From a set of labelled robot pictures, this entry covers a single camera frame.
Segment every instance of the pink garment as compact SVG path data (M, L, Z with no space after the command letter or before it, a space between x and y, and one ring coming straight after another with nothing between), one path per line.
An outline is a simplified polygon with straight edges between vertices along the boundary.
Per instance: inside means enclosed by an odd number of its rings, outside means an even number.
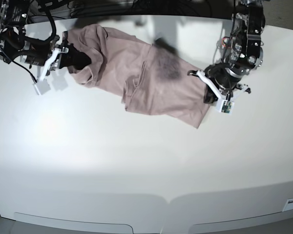
M187 75L198 68L163 48L97 24L68 31L67 40L92 61L82 70L68 68L77 83L122 96L129 112L169 115L199 127L209 108L203 103L206 85Z

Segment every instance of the white tabletop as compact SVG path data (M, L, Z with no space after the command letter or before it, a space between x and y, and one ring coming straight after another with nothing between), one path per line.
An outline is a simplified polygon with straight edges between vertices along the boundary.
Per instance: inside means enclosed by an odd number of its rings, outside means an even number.
M231 22L192 17L106 19L152 43L164 37L205 68ZM56 21L58 34L75 19ZM46 38L48 22L28 26ZM37 96L30 76L0 60L0 214L188 233L191 225L282 211L293 197L293 31L267 26L263 66L243 78L232 116L209 110L199 129L127 113L121 98L77 85L66 68Z

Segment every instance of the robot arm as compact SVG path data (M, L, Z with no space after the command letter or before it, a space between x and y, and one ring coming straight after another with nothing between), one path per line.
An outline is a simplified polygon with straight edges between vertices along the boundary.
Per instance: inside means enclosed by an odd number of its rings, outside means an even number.
M189 71L207 84L204 103L217 102L216 109L232 113L234 100L251 89L240 84L244 75L260 67L263 62L261 33L265 27L263 0L239 0L233 14L230 37L223 39L224 51L219 63L205 71Z
M34 81L34 88L38 95L42 95L50 87L45 79L50 71L67 66L75 66L76 69L83 69L91 63L91 59L82 52L77 51L73 45L63 41L57 45L60 39L56 35L56 26L54 20L43 1L37 0L46 13L52 33L46 40L30 38L26 36L25 24L28 17L28 11L31 0L2 0L0 7L0 59L10 64L24 68L15 59L20 57L22 63L44 67L42 73L36 79L28 71Z

